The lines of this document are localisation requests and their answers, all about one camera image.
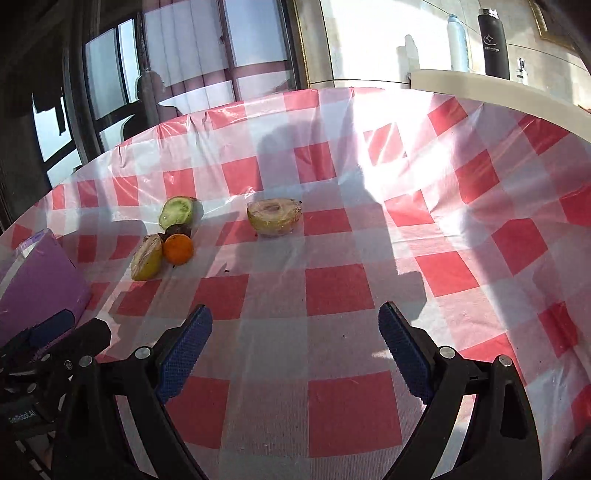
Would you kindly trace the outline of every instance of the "red square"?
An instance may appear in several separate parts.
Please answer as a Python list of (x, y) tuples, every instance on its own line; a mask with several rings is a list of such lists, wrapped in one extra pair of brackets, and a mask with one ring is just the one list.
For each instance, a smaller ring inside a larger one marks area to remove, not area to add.
[(591, 385), (581, 390), (571, 404), (575, 434), (580, 434), (591, 423)]
[(384, 202), (386, 210), (397, 226), (427, 225), (435, 223), (421, 190), (401, 195)]
[(187, 133), (187, 115), (178, 116), (156, 127), (158, 138), (170, 138)]
[(148, 313), (150, 304), (160, 287), (162, 280), (133, 282), (117, 308), (118, 315), (143, 317)]
[(560, 204), (569, 223), (591, 226), (591, 185), (565, 195)]
[(526, 115), (519, 120), (519, 126), (538, 155), (569, 134), (568, 130), (532, 115)]
[(117, 237), (117, 245), (115, 251), (111, 255), (110, 260), (119, 260), (121, 258), (127, 258), (134, 251), (135, 247), (138, 246), (141, 237), (137, 235), (119, 235)]
[(303, 110), (306, 108), (318, 108), (318, 90), (299, 90), (297, 92), (285, 92), (283, 94), (285, 110)]
[(433, 295), (441, 297), (476, 288), (478, 282), (458, 252), (416, 257)]
[(390, 372), (310, 381), (308, 405), (312, 458), (402, 444)]
[(364, 133), (372, 165), (388, 163), (406, 157), (398, 125), (388, 124)]
[(137, 207), (138, 201), (138, 177), (113, 177), (117, 205), (121, 207)]
[(248, 220), (226, 222), (222, 227), (216, 246), (256, 242), (256, 232)]
[(519, 373), (519, 376), (523, 380), (523, 374), (521, 368), (517, 362), (517, 356), (513, 350), (511, 342), (507, 338), (506, 333), (487, 340), (486, 342), (479, 343), (478, 345), (471, 346), (460, 351), (462, 357), (470, 360), (480, 360), (482, 362), (492, 362), (499, 355), (506, 355), (513, 360), (515, 368)]
[(96, 183), (94, 180), (84, 180), (76, 183), (78, 195), (80, 196), (81, 208), (93, 208), (99, 206), (99, 197), (96, 192)]
[(185, 168), (184, 170), (163, 171), (164, 188), (166, 189), (166, 197), (193, 197), (195, 194), (195, 180), (193, 179), (193, 169)]
[(222, 164), (223, 176), (230, 195), (260, 192), (262, 190), (261, 173), (256, 157), (243, 158)]
[(65, 210), (66, 208), (66, 191), (63, 185), (58, 185), (51, 191), (51, 199), (53, 201), (53, 210)]
[(91, 263), (96, 259), (96, 235), (78, 237), (78, 263)]
[(437, 136), (467, 118), (466, 111), (455, 97), (443, 102), (427, 115)]
[(99, 302), (109, 288), (109, 282), (95, 282), (90, 284), (90, 302), (86, 306), (86, 310), (94, 310), (99, 306)]
[(329, 180), (336, 177), (328, 142), (296, 147), (294, 152), (300, 183)]
[(220, 448), (229, 389), (228, 380), (189, 377), (180, 395), (167, 402), (166, 410), (185, 442)]
[(555, 303), (548, 310), (540, 313), (538, 318), (550, 339), (556, 357), (560, 357), (579, 343), (577, 327), (571, 320), (563, 301)]
[(548, 250), (531, 218), (509, 220), (492, 234), (492, 239), (513, 275), (518, 274)]
[(10, 248), (14, 250), (32, 234), (33, 230), (31, 230), (30, 228), (15, 223), (14, 227), (12, 228), (12, 242), (10, 244)]
[(373, 309), (363, 265), (307, 269), (306, 306), (308, 316)]
[(352, 231), (344, 208), (304, 213), (304, 235)]
[(203, 303), (212, 311), (214, 320), (238, 319), (242, 313), (247, 284), (248, 275), (202, 278), (193, 305)]
[(486, 150), (458, 168), (456, 176), (460, 185), (460, 197), (465, 204), (476, 200), (499, 183), (499, 177)]
[(209, 109), (207, 116), (211, 120), (212, 128), (216, 130), (246, 120), (246, 107), (244, 102), (235, 102)]

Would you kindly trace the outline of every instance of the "bottle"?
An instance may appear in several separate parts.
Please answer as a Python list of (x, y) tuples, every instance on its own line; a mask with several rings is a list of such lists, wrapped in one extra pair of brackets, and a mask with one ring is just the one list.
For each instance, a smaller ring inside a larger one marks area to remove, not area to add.
[(523, 83), (523, 85), (529, 85), (525, 62), (521, 57), (517, 59), (517, 81)]
[(452, 70), (455, 72), (469, 72), (466, 30), (464, 30), (464, 25), (462, 25), (460, 19), (455, 15), (450, 15), (447, 19), (447, 38), (449, 39)]
[(509, 80), (509, 55), (503, 23), (496, 10), (481, 8), (478, 15), (486, 74)]

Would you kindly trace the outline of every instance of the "white tile wall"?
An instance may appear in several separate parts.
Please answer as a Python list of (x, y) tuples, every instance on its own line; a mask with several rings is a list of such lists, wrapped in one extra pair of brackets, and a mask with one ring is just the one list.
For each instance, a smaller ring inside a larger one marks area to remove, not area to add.
[(405, 37), (421, 68), (449, 69), (447, 14), (424, 0), (322, 0), (335, 80), (408, 83)]
[[(471, 71), (485, 74), (478, 9), (495, 8), (505, 27), (512, 79), (515, 79), (517, 57), (522, 57), (530, 86), (591, 108), (591, 76), (583, 62), (572, 51), (540, 38), (527, 0), (310, 2), (320, 2), (322, 8), (322, 27), (326, 26), (336, 86), (354, 86), (360, 82), (364, 86), (398, 88), (398, 84), (391, 82), (408, 83), (411, 67), (404, 47), (408, 35), (418, 50), (420, 68), (450, 70), (446, 28), (449, 14), (457, 15), (465, 24)], [(326, 73), (318, 74), (317, 82), (326, 80), (323, 76)]]

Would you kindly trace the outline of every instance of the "table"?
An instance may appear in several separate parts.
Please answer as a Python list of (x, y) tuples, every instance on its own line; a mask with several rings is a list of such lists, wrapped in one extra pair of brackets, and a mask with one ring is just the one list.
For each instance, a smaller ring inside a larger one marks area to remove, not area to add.
[[(547, 478), (591, 417), (590, 154), (547, 121), (448, 95), (283, 93), (119, 145), (27, 211), (0, 254), (61, 236), (92, 285), (82, 321), (111, 327), (103, 361), (211, 308), (167, 409), (212, 479), (382, 478), (421, 415), (378, 332), (387, 300), (438, 345), (514, 359)], [(133, 252), (180, 194), (199, 199), (194, 258), (133, 282)], [(255, 236), (246, 206), (263, 197), (303, 202), (292, 234)]]

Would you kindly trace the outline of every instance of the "yellow fruit half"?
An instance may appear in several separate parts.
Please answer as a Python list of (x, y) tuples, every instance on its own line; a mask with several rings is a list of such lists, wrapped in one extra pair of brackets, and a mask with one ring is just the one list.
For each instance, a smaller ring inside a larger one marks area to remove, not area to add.
[(131, 278), (149, 280), (156, 276), (162, 263), (162, 240), (159, 235), (148, 235), (131, 261)]

